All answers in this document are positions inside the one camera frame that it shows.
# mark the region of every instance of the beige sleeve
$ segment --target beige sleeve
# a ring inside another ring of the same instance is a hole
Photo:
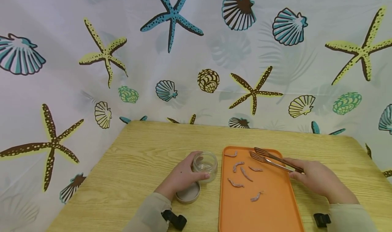
[[[377,232],[367,211],[360,204],[331,204],[328,232]]]
[[[161,194],[147,196],[123,232],[166,232],[168,223],[161,212],[171,209],[171,202]]]

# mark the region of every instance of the jar lid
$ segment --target jar lid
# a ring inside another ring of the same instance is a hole
[[[200,183],[195,182],[189,188],[176,193],[176,199],[182,204],[191,204],[199,198]]]

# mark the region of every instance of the black wrist strap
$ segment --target black wrist strap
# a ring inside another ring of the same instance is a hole
[[[328,214],[315,213],[313,217],[316,221],[317,227],[326,228],[327,224],[331,223],[331,219]]]
[[[185,227],[186,218],[183,215],[177,217],[171,210],[165,210],[162,212],[162,217],[165,221],[170,221],[176,230],[182,231]]]

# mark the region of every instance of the fabric backdrop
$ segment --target fabric backdrop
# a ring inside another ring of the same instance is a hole
[[[391,3],[0,0],[0,231],[44,231],[131,120],[348,135],[392,181]]]

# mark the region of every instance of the wooden table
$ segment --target wooden table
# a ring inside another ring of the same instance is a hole
[[[215,153],[219,171],[193,204],[173,202],[188,218],[184,232],[216,232],[220,163],[228,145],[276,149],[284,156],[320,160],[357,195],[379,231],[392,228],[392,186],[350,137],[298,132],[132,121],[94,167],[48,232],[121,231],[144,198],[193,150]],[[305,230],[318,229],[313,214],[327,212],[325,198],[292,181]]]

